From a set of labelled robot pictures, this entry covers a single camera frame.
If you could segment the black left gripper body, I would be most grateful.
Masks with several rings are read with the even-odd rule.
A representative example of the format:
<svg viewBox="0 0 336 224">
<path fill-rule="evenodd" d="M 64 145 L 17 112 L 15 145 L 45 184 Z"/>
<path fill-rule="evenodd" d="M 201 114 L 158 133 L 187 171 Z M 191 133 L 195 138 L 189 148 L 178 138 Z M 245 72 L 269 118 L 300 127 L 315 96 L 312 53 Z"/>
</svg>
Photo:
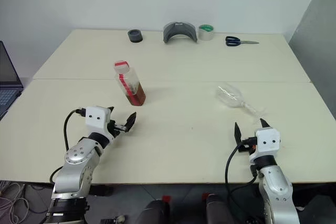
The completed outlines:
<svg viewBox="0 0 336 224">
<path fill-rule="evenodd" d="M 107 129 L 113 137 L 117 137 L 121 132 L 128 131 L 128 128 L 125 125 L 116 124 L 114 120 L 110 120 L 107 124 Z"/>
</svg>

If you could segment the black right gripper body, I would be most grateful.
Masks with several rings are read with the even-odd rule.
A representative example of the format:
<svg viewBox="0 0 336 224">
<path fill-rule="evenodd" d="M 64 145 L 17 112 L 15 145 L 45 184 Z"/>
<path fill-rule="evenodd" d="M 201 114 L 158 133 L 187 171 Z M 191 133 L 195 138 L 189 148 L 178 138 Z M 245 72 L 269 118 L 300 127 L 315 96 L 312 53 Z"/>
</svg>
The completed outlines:
<svg viewBox="0 0 336 224">
<path fill-rule="evenodd" d="M 249 154 L 253 154 L 256 150 L 257 138 L 249 137 L 245 140 L 241 140 L 241 137 L 237 139 L 237 146 L 239 152 L 248 152 Z"/>
</svg>

